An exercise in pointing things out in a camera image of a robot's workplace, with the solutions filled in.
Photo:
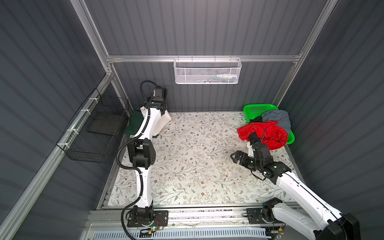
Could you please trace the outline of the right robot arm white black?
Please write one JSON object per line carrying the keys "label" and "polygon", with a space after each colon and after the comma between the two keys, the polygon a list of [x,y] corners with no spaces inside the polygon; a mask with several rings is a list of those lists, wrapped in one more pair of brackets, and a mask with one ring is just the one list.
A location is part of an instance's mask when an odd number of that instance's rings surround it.
{"label": "right robot arm white black", "polygon": [[269,180],[283,189],[307,212],[305,216],[278,198],[263,203],[260,212],[247,210],[251,222],[261,217],[264,222],[288,224],[309,240],[360,240],[360,223],[352,214],[343,214],[308,188],[292,170],[282,162],[274,161],[269,147],[260,142],[251,143],[248,153],[231,154],[235,164],[251,173],[261,173],[262,181]]}

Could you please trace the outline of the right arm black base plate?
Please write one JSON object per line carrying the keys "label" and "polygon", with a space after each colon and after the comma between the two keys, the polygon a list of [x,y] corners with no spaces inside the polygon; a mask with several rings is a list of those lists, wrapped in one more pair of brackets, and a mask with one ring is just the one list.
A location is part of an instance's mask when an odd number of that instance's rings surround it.
{"label": "right arm black base plate", "polygon": [[269,208],[247,208],[246,218],[250,224],[282,224],[277,220]]}

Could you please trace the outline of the white printed t shirt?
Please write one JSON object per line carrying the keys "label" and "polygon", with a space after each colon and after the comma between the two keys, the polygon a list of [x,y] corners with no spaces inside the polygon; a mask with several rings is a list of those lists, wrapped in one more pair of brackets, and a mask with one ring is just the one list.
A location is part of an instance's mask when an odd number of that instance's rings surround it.
{"label": "white printed t shirt", "polygon": [[172,120],[168,110],[161,116],[153,131],[153,137],[158,136],[162,129]]}

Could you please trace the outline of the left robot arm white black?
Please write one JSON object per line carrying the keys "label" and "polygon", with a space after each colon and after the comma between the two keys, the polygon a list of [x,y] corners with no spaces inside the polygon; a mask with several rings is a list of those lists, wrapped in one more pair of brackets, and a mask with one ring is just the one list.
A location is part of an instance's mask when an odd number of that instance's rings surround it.
{"label": "left robot arm white black", "polygon": [[156,126],[159,125],[161,117],[167,110],[167,104],[164,98],[152,98],[148,102],[144,120],[135,134],[135,138],[128,144],[128,154],[130,162],[134,168],[139,169],[136,172],[137,177],[137,196],[140,198],[135,206],[138,208],[149,208],[153,204],[151,195],[150,175],[152,165],[156,160],[156,150],[152,143],[155,135]]}

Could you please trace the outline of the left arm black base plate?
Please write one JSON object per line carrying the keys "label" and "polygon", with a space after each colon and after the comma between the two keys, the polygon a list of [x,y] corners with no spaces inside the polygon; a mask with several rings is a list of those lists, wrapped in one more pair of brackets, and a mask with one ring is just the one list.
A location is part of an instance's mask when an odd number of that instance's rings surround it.
{"label": "left arm black base plate", "polygon": [[168,225],[168,211],[154,211],[150,209],[133,209],[126,214],[126,226],[133,227],[166,227]]}

